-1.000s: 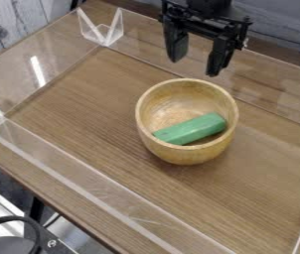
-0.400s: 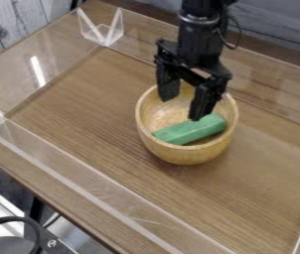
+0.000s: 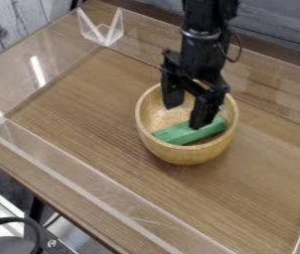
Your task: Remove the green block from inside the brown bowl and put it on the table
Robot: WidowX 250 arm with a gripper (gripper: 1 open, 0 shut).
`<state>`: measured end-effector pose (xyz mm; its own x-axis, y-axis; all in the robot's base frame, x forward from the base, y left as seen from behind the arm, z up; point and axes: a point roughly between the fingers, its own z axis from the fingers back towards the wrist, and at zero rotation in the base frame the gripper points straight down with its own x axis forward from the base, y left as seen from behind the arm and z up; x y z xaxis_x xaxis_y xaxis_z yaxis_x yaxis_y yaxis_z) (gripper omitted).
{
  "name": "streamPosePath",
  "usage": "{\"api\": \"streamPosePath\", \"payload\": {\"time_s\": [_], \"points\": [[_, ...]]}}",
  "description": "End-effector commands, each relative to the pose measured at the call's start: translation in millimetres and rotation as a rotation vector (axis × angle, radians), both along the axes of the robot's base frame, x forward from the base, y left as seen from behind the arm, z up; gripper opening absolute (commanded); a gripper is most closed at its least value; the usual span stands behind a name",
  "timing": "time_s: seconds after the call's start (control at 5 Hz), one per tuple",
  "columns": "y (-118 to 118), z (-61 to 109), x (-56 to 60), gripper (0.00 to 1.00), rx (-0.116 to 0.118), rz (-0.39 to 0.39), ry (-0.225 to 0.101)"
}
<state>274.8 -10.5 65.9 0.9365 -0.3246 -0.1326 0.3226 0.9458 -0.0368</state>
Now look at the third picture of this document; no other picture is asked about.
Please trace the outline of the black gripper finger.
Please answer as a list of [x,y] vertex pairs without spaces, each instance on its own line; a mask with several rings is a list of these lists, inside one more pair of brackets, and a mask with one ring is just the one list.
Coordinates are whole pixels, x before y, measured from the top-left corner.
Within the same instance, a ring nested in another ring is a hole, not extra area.
[[198,130],[213,122],[223,100],[225,97],[222,95],[215,95],[209,92],[195,98],[194,108],[190,114],[190,127],[194,130]]
[[163,104],[167,109],[179,106],[185,101],[185,88],[181,79],[173,74],[163,72],[161,79]]

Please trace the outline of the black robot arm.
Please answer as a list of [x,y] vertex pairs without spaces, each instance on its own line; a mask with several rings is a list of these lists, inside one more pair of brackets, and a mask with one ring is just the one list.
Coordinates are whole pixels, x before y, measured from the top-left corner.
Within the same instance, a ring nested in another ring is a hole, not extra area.
[[162,99],[171,109],[185,102],[185,92],[195,97],[189,124],[198,130],[213,122],[229,93],[222,69],[240,58],[228,56],[230,37],[237,38],[228,23],[238,0],[182,0],[182,6],[181,50],[162,53]]

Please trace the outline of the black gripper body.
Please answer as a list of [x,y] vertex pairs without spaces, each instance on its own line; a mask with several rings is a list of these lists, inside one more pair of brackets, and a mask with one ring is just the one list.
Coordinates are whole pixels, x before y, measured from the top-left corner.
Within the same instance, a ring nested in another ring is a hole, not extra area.
[[182,31],[181,50],[166,49],[162,53],[161,71],[181,79],[181,86],[194,96],[205,93],[195,80],[205,83],[215,94],[228,93],[222,77],[229,48],[229,31],[215,30],[211,34]]

